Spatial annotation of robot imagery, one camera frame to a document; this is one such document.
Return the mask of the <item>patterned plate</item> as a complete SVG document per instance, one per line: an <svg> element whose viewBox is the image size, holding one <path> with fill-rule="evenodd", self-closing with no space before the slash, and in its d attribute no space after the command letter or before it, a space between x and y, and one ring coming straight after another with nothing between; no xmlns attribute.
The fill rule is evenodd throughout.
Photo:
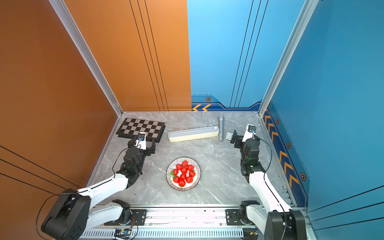
<svg viewBox="0 0 384 240"><path fill-rule="evenodd" d="M171 162L166 172L168 184L177 191L193 189L200 181L201 168L199 164L187 157L178 158Z"/></svg>

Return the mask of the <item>silver microphone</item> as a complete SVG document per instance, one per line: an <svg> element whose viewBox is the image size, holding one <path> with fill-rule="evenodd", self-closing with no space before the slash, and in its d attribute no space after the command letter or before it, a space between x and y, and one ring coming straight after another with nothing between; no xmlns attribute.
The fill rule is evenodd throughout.
<svg viewBox="0 0 384 240"><path fill-rule="evenodd" d="M219 116L219 141L223 142L224 139L224 116L220 115Z"/></svg>

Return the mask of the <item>left green circuit board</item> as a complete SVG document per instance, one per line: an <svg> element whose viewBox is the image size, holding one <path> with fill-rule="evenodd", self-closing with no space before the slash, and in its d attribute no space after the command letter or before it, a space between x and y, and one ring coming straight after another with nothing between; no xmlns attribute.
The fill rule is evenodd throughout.
<svg viewBox="0 0 384 240"><path fill-rule="evenodd" d="M131 235L131 229L116 229L114 233L114 240L129 240Z"/></svg>

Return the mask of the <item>small white digital timer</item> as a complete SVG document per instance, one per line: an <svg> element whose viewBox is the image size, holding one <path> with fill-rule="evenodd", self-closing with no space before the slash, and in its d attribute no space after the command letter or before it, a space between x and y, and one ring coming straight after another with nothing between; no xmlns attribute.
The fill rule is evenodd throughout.
<svg viewBox="0 0 384 240"><path fill-rule="evenodd" d="M232 138L233 138L233 135L234 135L234 133L232 133L232 132L227 132L227 134L226 134L226 141L231 141Z"/></svg>

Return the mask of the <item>right aluminium frame post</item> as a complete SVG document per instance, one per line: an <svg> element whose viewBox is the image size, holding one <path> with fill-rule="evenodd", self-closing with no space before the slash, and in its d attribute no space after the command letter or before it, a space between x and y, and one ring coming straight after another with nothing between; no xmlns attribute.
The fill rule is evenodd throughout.
<svg viewBox="0 0 384 240"><path fill-rule="evenodd" d="M319 0L306 0L304 2L301 12L298 16L298 19L294 25L294 28L287 41L287 44L282 53L282 56L279 60L277 68L273 74L273 77L263 97L262 103L258 111L258 114L260 117L264 116L264 113L267 110L267 107L271 102L274 93L276 92L276 89L288 67L288 64L302 38L302 35L316 9L318 2Z"/></svg>

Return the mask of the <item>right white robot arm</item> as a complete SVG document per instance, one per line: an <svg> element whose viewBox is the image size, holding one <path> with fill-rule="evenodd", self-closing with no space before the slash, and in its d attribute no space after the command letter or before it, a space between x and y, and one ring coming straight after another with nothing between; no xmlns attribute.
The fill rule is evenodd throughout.
<svg viewBox="0 0 384 240"><path fill-rule="evenodd" d="M241 174L261 200L240 204L241 221L255 225L265 240L306 240L305 217L283 200L259 162L260 143L265 141L256 135L256 130L256 126L247 125L243 136L234 131L231 138L231 143L241 153Z"/></svg>

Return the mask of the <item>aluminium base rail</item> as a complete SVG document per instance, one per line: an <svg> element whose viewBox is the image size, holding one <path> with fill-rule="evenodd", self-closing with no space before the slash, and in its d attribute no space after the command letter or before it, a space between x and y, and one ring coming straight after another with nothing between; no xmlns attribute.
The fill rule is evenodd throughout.
<svg viewBox="0 0 384 240"><path fill-rule="evenodd" d="M265 240L255 225L241 221L234 206L134 206L134 223L108 222L85 231L81 239L114 240L116 229L131 229L129 240Z"/></svg>

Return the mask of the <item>black white chessboard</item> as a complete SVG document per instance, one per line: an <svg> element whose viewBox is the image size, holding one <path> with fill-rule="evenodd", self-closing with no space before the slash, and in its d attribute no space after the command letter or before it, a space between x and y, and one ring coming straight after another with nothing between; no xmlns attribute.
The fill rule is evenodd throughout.
<svg viewBox="0 0 384 240"><path fill-rule="evenodd" d="M145 133L147 141L159 143L165 127L166 125L163 122L125 118L116 134L120 138L132 139L139 133Z"/></svg>

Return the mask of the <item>aluminium frame post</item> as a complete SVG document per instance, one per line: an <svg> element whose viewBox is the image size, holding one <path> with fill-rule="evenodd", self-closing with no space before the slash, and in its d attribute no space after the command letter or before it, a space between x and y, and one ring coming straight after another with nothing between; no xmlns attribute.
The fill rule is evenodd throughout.
<svg viewBox="0 0 384 240"><path fill-rule="evenodd" d="M277 68L273 74L273 77L263 97L262 103L258 111L258 114L260 117L264 116L264 113L267 110L267 107L271 102L274 93L276 92L276 89L288 67L288 64L302 38L302 35L316 9L318 2L319 0L306 0L304 2L301 12L298 16L298 19L294 25L294 28L287 41L287 44L282 53L282 56L279 60Z"/></svg>
<svg viewBox="0 0 384 240"><path fill-rule="evenodd" d="M111 104L117 116L121 117L124 113L119 101L117 100L112 88L110 87L104 73L102 72L97 60L95 59L91 49L89 48L85 38L83 37L79 27L72 17L66 3L62 0L49 0L55 13L59 17L67 33L81 54L83 60L87 64L89 70L93 74L107 100Z"/></svg>

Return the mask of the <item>cream plastic wrap dispenser box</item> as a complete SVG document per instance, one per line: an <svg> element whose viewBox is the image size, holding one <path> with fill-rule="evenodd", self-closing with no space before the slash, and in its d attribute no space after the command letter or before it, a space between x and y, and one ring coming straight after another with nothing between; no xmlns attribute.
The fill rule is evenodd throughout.
<svg viewBox="0 0 384 240"><path fill-rule="evenodd" d="M220 129L218 126L195 128L188 130L173 131L168 133L168 138L171 143L183 142L204 138L217 137Z"/></svg>

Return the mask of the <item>left aluminium frame post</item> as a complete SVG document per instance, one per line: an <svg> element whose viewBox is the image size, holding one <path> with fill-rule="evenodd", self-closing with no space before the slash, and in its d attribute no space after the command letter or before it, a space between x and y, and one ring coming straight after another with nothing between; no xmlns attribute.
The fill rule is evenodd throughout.
<svg viewBox="0 0 384 240"><path fill-rule="evenodd" d="M83 60L87 64L89 70L93 74L107 100L111 104L117 116L121 117L124 113L119 101L117 100L112 88L110 87L104 73L102 72L97 60L95 59L91 49L89 48L85 38L83 37L79 27L72 17L66 3L62 0L49 0L55 13L59 17L67 33L81 54Z"/></svg>

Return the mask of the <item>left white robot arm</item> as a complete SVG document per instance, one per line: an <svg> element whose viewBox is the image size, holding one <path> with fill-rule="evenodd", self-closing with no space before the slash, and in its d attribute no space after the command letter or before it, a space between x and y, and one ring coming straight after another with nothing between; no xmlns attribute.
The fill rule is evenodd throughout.
<svg viewBox="0 0 384 240"><path fill-rule="evenodd" d="M155 153L156 145L147 144L147 136L140 132L124 149L124 161L120 169L110 178L92 186L79 189L67 189L46 216L41 232L55 240L77 240L94 227L108 222L119 225L134 223L130 204L122 200L113 200L102 205L110 196L131 187L143 174L145 158Z"/></svg>

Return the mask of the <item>red strawberries pile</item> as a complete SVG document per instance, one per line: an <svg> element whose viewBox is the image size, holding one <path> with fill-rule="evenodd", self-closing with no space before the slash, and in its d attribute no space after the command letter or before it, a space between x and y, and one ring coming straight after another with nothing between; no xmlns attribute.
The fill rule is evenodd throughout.
<svg viewBox="0 0 384 240"><path fill-rule="evenodd" d="M197 168L189 160L183 160L174 164L168 173L173 186L179 188L191 187L197 181Z"/></svg>

